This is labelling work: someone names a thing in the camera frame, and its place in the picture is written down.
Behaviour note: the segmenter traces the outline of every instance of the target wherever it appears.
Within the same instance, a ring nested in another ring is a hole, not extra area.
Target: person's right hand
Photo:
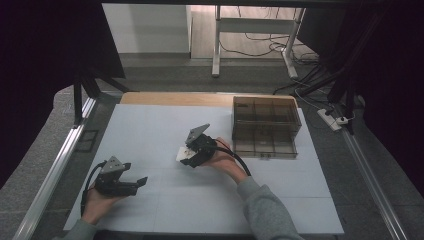
[[[216,139],[218,147],[230,149],[230,145],[222,138]],[[216,150],[210,160],[201,166],[210,166],[228,174],[237,184],[247,178],[244,170],[237,165],[236,161],[228,153]]]

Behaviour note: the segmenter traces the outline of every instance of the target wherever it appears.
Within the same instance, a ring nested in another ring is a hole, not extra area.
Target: white table
[[[98,225],[142,233],[249,234],[242,201],[228,176],[175,161],[178,148],[184,146],[194,127],[210,123],[205,134],[230,140],[231,114],[229,106],[117,105],[92,166],[116,156],[123,163],[132,163],[121,181],[149,179],[136,196],[118,202]],[[244,160],[254,179],[267,184],[283,201],[299,233],[342,234],[300,109],[299,115],[302,127],[295,140],[299,153],[296,160]],[[80,218],[79,203],[80,196],[65,230]]]

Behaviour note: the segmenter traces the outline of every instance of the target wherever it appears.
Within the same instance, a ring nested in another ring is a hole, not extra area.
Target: power strip
[[[321,116],[321,118],[324,120],[324,122],[326,122],[327,125],[330,126],[330,128],[333,131],[340,130],[341,127],[339,126],[339,124],[337,124],[336,119],[334,119],[333,116],[331,116],[331,115],[328,115],[328,116],[325,115],[326,111],[327,110],[325,110],[325,109],[320,109],[320,110],[318,110],[317,113],[318,113],[318,115]]]

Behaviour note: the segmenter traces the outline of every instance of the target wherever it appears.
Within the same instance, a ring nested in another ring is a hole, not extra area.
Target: small white object
[[[194,155],[196,155],[196,153],[194,151],[190,150],[189,148],[180,147],[180,149],[178,150],[177,158],[175,160],[177,162],[179,162],[179,161],[184,160],[184,159],[190,159]]]
[[[327,123],[328,126],[330,126],[333,131],[340,130],[341,127],[339,126],[339,124],[337,124],[336,119],[334,119],[331,115],[325,115],[326,111],[327,110],[325,109],[320,109],[318,110],[318,115],[321,116],[321,118]]]
[[[348,124],[349,120],[345,117],[336,118],[336,123],[338,125]]]

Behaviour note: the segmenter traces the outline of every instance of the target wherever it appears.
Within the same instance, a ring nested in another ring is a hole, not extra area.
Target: gray floor
[[[211,61],[187,58],[143,59],[122,55],[127,79],[119,81],[136,91],[256,92],[271,93],[289,83],[282,61],[232,61],[222,63],[219,79],[211,77]],[[304,76],[310,66],[298,66]],[[101,141],[113,106],[119,101],[116,90],[99,81],[105,92],[95,108],[84,138],[97,134],[95,141],[80,141],[62,180],[50,201],[33,239],[62,235],[67,213],[89,171],[90,160]],[[290,94],[291,90],[281,92]],[[321,93],[311,95],[322,99]],[[385,222],[358,171],[341,133],[332,132],[301,99],[298,103],[307,118],[314,145],[334,198],[345,235],[338,239],[391,239]],[[382,188],[393,204],[410,239],[424,239],[424,201],[398,164],[362,122],[363,109],[355,110],[355,135],[370,160]],[[45,127],[13,176],[1,189],[0,239],[11,239],[41,185],[73,123],[72,88],[56,94],[55,108]],[[335,239],[334,236],[305,236],[306,239]],[[145,236],[144,239],[167,239]]]

